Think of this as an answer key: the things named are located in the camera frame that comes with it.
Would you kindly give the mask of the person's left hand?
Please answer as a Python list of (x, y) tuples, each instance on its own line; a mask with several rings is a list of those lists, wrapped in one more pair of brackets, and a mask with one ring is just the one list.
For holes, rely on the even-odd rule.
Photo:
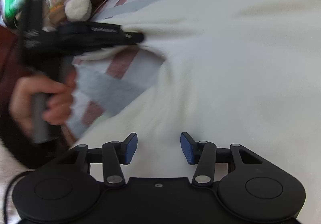
[(9, 113), (27, 137), (33, 135), (32, 99), (35, 94), (50, 94), (42, 119), (54, 126), (63, 125), (71, 115), (72, 92), (76, 88), (76, 71), (72, 69), (65, 83), (53, 81), (47, 76), (35, 74), (21, 77), (13, 89)]

